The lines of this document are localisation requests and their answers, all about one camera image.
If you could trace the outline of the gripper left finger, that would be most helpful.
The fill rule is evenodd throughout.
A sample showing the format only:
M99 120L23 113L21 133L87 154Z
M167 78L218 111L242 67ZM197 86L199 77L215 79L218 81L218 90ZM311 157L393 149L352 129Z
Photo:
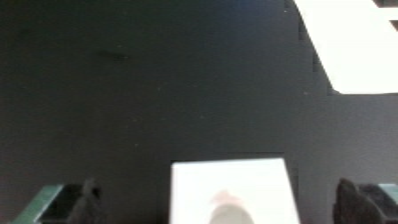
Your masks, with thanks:
M96 180L46 185L11 224L107 224Z

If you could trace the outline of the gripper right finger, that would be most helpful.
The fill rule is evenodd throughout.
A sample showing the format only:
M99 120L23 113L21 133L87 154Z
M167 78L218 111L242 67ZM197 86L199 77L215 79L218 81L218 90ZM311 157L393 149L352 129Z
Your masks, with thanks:
M339 180L334 224L398 224L398 184Z

